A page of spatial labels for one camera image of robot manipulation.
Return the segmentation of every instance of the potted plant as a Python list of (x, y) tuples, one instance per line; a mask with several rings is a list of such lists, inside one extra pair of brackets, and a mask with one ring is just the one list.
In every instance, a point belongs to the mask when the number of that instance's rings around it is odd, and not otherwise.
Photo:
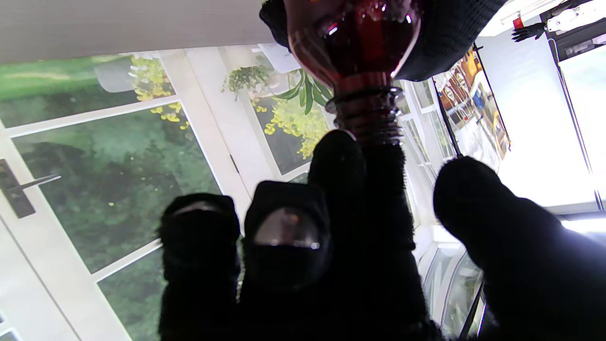
[(238, 100), (238, 92), (240, 90), (261, 91), (268, 86), (268, 80), (270, 78), (269, 71), (270, 70), (263, 65), (236, 69), (230, 72), (225, 78), (221, 92), (229, 90), (236, 94), (236, 100)]

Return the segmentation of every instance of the black knit fabric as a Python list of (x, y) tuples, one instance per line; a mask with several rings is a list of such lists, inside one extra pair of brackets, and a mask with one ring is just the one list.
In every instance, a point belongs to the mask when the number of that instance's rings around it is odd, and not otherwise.
[[(480, 32), (507, 0), (426, 0), (421, 35), (396, 79), (423, 81), (448, 71), (465, 56)], [(260, 12), (276, 42), (288, 47), (283, 0), (269, 0)]]

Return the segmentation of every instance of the light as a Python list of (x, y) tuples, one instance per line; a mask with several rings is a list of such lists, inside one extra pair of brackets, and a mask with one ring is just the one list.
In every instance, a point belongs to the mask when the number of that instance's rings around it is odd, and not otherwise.
[(606, 218), (562, 220), (562, 225), (564, 225), (565, 228), (578, 233), (606, 232)]

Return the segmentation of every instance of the yellow flowers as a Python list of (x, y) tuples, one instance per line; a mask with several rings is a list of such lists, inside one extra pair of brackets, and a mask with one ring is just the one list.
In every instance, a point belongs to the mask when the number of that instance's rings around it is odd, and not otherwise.
[(276, 132), (276, 125), (285, 133), (301, 137), (301, 154), (303, 159), (313, 154), (313, 149), (320, 139), (328, 132), (326, 119), (317, 103), (314, 103), (308, 115), (301, 108), (299, 101), (275, 99), (273, 106), (273, 118), (265, 125), (264, 132), (272, 135)]
[(180, 113), (182, 108), (181, 102), (169, 104), (168, 107), (173, 109), (176, 113)]
[(131, 62), (132, 66), (128, 74), (133, 77), (137, 100), (144, 102), (174, 94), (173, 86), (166, 77), (160, 60), (134, 53)]
[(186, 130), (190, 127), (190, 123), (186, 120), (187, 118), (185, 117), (185, 113), (183, 112), (183, 107), (180, 102), (156, 107), (154, 109), (150, 109), (150, 112), (160, 114), (160, 119), (164, 121), (181, 122), (181, 120), (184, 120), (185, 123), (179, 123), (179, 129), (181, 130)]

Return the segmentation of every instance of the door handle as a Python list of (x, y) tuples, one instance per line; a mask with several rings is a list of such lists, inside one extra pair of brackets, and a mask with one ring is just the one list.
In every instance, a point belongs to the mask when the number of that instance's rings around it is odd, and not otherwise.
[(20, 184), (6, 160), (0, 159), (0, 189), (2, 189), (2, 193), (4, 193), (4, 196), (18, 218), (24, 218), (36, 213), (32, 203), (25, 195), (25, 192), (23, 192), (24, 189), (40, 186), (41, 184), (49, 183), (60, 178), (60, 175), (53, 174), (35, 179), (26, 184)]

